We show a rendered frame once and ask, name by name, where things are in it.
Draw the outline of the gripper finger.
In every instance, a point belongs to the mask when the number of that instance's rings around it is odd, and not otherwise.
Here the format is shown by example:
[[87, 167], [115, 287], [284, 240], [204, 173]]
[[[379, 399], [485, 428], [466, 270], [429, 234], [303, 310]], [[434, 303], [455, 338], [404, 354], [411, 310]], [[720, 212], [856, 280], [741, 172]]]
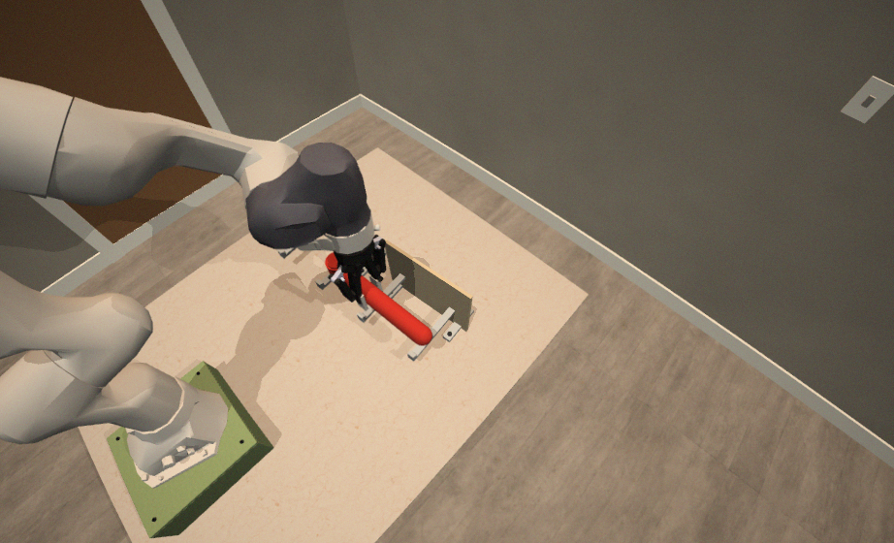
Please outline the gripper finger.
[[384, 249], [386, 241], [384, 239], [382, 239], [381, 237], [379, 237], [378, 235], [375, 235], [373, 237], [373, 241], [375, 242], [374, 251], [372, 253], [373, 260], [372, 260], [372, 257], [370, 256], [369, 259], [367, 259], [367, 261], [366, 261], [367, 265], [365, 266], [365, 268], [367, 269], [367, 271], [369, 273], [370, 282], [383, 292], [382, 285], [381, 285], [381, 281], [383, 280], [383, 277], [380, 274], [382, 272], [384, 273], [386, 271], [386, 260], [385, 260], [385, 249]]
[[[342, 265], [339, 266], [338, 270], [335, 274], [331, 273], [328, 278], [331, 282], [333, 282], [342, 295], [348, 299], [351, 303], [356, 301], [357, 304], [365, 311], [368, 310], [367, 303], [364, 295], [362, 294], [362, 284], [361, 284], [361, 276], [362, 276], [362, 265], [355, 265], [355, 273], [348, 273], [348, 281], [349, 287], [344, 282], [344, 272], [341, 271]], [[359, 278], [360, 277], [360, 278]], [[359, 279], [358, 279], [359, 278]], [[356, 300], [355, 300], [356, 299]]]

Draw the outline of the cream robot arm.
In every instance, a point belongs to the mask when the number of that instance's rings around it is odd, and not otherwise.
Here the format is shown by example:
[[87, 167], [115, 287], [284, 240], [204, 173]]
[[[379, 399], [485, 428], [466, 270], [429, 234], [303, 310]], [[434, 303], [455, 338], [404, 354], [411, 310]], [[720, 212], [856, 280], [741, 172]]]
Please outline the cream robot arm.
[[[251, 236], [273, 249], [351, 254], [380, 231], [358, 163], [341, 145], [311, 144], [299, 155], [0, 77], [0, 189], [107, 206], [173, 166], [235, 179]], [[121, 426], [153, 489], [217, 455], [228, 417], [220, 394], [129, 364], [152, 333], [149, 311], [133, 298], [48, 295], [0, 271], [0, 359], [30, 350], [0, 376], [0, 439], [29, 444], [76, 427]]]

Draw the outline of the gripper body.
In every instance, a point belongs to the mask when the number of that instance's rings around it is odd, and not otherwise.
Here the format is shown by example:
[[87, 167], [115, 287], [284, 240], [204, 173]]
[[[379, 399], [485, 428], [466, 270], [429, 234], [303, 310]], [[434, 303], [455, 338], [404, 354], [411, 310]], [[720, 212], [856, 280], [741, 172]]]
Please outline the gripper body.
[[341, 271], [344, 273], [355, 273], [355, 265], [362, 264], [363, 267], [367, 265], [366, 260], [372, 256], [374, 251], [375, 242], [371, 241], [371, 243], [362, 251], [354, 252], [351, 254], [341, 254], [334, 252], [334, 255], [337, 259], [337, 268], [342, 265]]

